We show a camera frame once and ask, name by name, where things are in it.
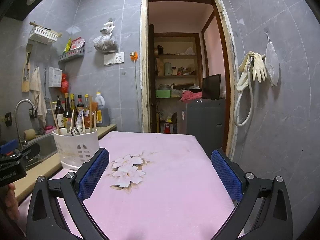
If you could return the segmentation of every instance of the silver bolt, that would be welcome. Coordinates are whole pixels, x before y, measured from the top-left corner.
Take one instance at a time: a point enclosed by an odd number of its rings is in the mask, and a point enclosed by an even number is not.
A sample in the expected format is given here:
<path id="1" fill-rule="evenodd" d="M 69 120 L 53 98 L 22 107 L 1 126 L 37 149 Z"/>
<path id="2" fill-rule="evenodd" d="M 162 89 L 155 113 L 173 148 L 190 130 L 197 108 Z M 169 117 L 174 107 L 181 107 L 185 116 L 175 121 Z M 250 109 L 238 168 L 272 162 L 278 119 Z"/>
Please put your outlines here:
<path id="1" fill-rule="evenodd" d="M 37 181 L 39 181 L 39 182 L 41 182 L 43 180 L 44 180 L 44 176 L 39 176 L 38 179 L 37 179 Z"/>
<path id="2" fill-rule="evenodd" d="M 254 175 L 253 175 L 253 173 L 248 172 L 248 173 L 246 174 L 246 177 L 247 177 L 248 179 L 253 179 L 253 178 L 254 178 Z"/>
<path id="3" fill-rule="evenodd" d="M 70 171 L 70 172 L 68 172 L 68 173 L 66 174 L 66 177 L 67 177 L 68 179 L 71 179 L 74 175 L 75 175 L 75 173 L 72 172 L 72 171 Z"/>
<path id="4" fill-rule="evenodd" d="M 282 182 L 282 181 L 283 181 L 282 177 L 280 177 L 280 176 L 277 176 L 277 177 L 276 177 L 276 180 L 277 180 L 278 182 Z"/>

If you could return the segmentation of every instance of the gray appliance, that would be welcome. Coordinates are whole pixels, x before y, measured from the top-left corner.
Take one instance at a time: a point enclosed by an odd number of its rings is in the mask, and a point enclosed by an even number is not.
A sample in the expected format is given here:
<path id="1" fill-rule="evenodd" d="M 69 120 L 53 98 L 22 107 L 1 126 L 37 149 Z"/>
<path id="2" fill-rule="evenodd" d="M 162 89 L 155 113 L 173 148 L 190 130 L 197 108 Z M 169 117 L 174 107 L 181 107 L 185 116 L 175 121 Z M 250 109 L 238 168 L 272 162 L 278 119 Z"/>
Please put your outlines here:
<path id="1" fill-rule="evenodd" d="M 177 132 L 194 135 L 211 159 L 223 143 L 226 100 L 195 99 L 178 102 Z"/>

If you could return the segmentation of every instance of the pink tablecloth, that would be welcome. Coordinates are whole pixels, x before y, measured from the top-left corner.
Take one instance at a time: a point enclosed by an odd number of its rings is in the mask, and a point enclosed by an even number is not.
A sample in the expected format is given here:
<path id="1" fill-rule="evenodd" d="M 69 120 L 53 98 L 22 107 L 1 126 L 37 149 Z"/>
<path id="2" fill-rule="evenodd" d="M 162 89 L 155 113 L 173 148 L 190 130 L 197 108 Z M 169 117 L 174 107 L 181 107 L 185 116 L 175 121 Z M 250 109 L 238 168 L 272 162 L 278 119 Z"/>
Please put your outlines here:
<path id="1" fill-rule="evenodd" d="M 208 240 L 234 208 L 194 136 L 113 131 L 100 146 L 110 162 L 84 204 L 112 240 Z M 21 224 L 29 201 L 19 207 Z M 80 236 L 63 200 L 60 205 L 71 232 Z"/>

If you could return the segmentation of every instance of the white flower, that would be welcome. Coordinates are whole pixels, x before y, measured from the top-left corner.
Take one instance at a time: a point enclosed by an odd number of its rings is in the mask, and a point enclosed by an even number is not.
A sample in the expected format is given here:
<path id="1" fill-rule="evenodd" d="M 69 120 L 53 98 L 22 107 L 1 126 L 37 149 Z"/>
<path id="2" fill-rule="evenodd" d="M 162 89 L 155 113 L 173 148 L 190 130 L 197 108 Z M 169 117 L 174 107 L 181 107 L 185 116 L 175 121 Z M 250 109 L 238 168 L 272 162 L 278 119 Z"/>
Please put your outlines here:
<path id="1" fill-rule="evenodd" d="M 126 165 L 132 166 L 134 164 L 141 164 L 142 162 L 143 160 L 138 156 L 131 157 L 131 155 L 127 155 L 124 158 L 117 158 L 115 163 L 112 165 L 112 168 L 114 169 Z"/>
<path id="2" fill-rule="evenodd" d="M 128 165 L 119 167 L 119 169 L 112 174 L 114 177 L 119 177 L 115 185 L 118 185 L 119 187 L 128 187 L 131 181 L 135 184 L 141 182 L 141 176 L 145 173 L 140 170 L 138 171 L 137 169 L 138 167 L 136 166 L 130 167 Z"/>

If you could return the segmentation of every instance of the green box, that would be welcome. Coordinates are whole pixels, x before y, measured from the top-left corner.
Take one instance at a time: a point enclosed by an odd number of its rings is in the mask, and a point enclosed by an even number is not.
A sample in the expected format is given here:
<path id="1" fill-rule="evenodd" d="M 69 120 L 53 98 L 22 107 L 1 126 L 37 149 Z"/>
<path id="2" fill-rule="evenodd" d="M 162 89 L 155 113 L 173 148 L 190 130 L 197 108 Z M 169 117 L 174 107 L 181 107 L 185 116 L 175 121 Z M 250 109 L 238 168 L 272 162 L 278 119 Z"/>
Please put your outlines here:
<path id="1" fill-rule="evenodd" d="M 156 98 L 169 98 L 171 90 L 156 90 Z"/>

